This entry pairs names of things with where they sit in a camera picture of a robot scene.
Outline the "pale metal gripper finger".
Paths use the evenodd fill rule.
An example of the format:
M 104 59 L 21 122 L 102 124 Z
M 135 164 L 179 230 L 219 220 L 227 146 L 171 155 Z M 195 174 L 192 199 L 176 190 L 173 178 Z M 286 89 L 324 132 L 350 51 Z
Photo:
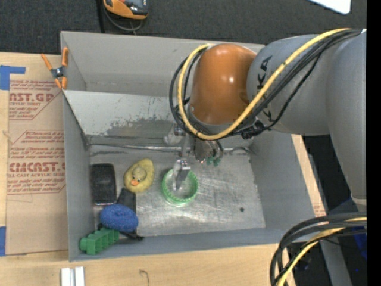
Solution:
M 181 186 L 182 161 L 178 159 L 173 166 L 173 189 L 178 190 Z
M 182 182 L 185 181 L 190 170 L 191 170 L 191 167 L 188 166 L 187 163 L 181 163 L 180 164 L 180 169 L 179 169 L 178 174 L 177 174 L 177 189 L 178 190 L 181 188 Z

